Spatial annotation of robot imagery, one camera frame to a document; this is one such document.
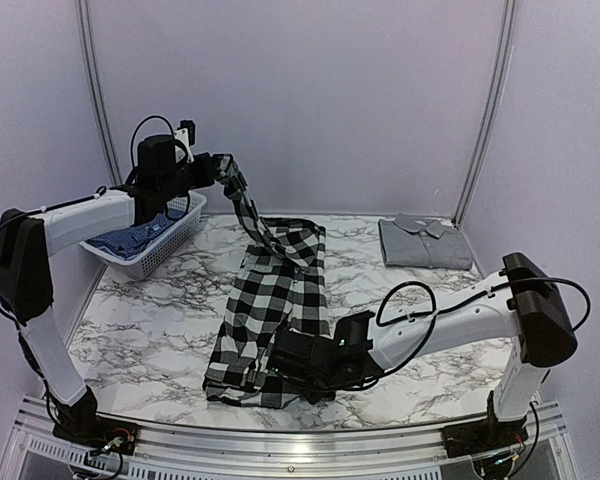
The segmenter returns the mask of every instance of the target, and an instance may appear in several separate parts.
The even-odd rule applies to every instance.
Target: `checkered fabric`
[[[328,335],[325,229],[308,220],[261,218],[244,178],[227,156],[216,178],[252,242],[227,301],[204,388],[207,399],[282,408],[296,389],[269,373],[280,328]]]

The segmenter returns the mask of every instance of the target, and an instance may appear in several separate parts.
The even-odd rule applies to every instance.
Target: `clothing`
[[[378,221],[386,266],[469,270],[473,256],[462,234],[435,219],[400,214]]]
[[[169,220],[160,213],[149,223],[103,233],[90,238],[87,243],[114,257],[131,260],[144,252],[151,242],[160,237],[165,230],[184,215],[185,213],[180,210],[170,209],[169,216],[173,220]]]
[[[269,372],[279,329],[329,335],[325,229],[308,220],[261,218],[235,164],[216,180],[252,239],[229,294],[205,373],[210,401],[283,408],[296,389]]]

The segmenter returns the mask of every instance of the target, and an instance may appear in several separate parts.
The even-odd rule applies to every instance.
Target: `marble table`
[[[332,325],[347,314],[377,309],[389,289],[406,280],[423,281],[437,295],[479,280],[475,271],[384,267],[380,217],[305,218],[327,229]],[[179,424],[284,430],[382,427],[484,411],[511,349],[506,340],[416,359],[373,389],[338,393],[332,402],[296,400],[283,410],[207,402],[202,379],[247,241],[233,215],[212,216],[147,279],[132,282],[107,270],[69,349],[101,411]],[[402,307],[425,300],[417,289],[397,298]]]

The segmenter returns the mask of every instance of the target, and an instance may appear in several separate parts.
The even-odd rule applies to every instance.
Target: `laundry basket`
[[[142,253],[130,260],[115,257],[87,242],[80,242],[80,245],[98,257],[102,263],[124,273],[133,280],[142,280],[198,228],[200,213],[202,207],[207,203],[207,198],[195,192],[189,192],[189,197],[191,199],[189,213],[162,232]],[[186,198],[176,198],[171,200],[168,205],[169,208],[184,212],[187,209],[187,200]]]

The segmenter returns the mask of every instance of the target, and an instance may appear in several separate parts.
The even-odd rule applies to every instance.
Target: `gray wall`
[[[121,163],[144,116],[192,117],[199,149],[234,153],[262,210],[451,215],[502,5],[93,2]],[[209,195],[211,210],[230,209]]]
[[[0,213],[92,192],[108,184],[73,2],[0,1]],[[64,332],[97,265],[78,250],[52,261]],[[24,393],[37,381],[0,317],[0,458]]]
[[[580,349],[544,394],[562,406],[584,478],[600,479],[600,1],[524,2],[465,228],[487,271],[520,250],[590,292]],[[582,300],[567,298],[579,317]]]

